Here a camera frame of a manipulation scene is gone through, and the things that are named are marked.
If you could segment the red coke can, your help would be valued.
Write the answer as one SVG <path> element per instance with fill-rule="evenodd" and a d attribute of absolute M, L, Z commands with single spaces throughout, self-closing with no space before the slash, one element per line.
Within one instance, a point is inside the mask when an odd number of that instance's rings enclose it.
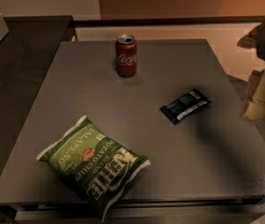
<path fill-rule="evenodd" d="M 136 74 L 137 45 L 133 35 L 120 35 L 116 41 L 117 72 L 121 77 Z"/>

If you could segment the green jalapeno chip bag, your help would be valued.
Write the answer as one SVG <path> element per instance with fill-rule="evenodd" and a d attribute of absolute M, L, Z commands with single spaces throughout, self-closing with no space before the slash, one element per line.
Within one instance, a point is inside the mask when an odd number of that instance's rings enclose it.
<path fill-rule="evenodd" d="M 103 134 L 86 116 L 36 159 L 47 163 L 95 209 L 100 218 L 122 195 L 125 187 L 150 164 Z"/>

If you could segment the black snack bar wrapper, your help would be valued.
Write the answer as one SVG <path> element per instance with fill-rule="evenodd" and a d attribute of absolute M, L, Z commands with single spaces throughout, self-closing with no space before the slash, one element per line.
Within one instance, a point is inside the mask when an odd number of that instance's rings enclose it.
<path fill-rule="evenodd" d="M 200 91 L 193 89 L 177 98 L 168 105 L 160 108 L 160 111 L 172 124 L 178 124 L 182 119 L 191 113 L 209 105 L 211 101 Z"/>

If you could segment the dark side counter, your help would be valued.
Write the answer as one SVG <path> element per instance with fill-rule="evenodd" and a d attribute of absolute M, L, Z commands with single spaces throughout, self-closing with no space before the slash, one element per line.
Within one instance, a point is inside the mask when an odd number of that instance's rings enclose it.
<path fill-rule="evenodd" d="M 55 53 L 74 35 L 68 16 L 6 17 L 0 42 L 0 175 Z"/>

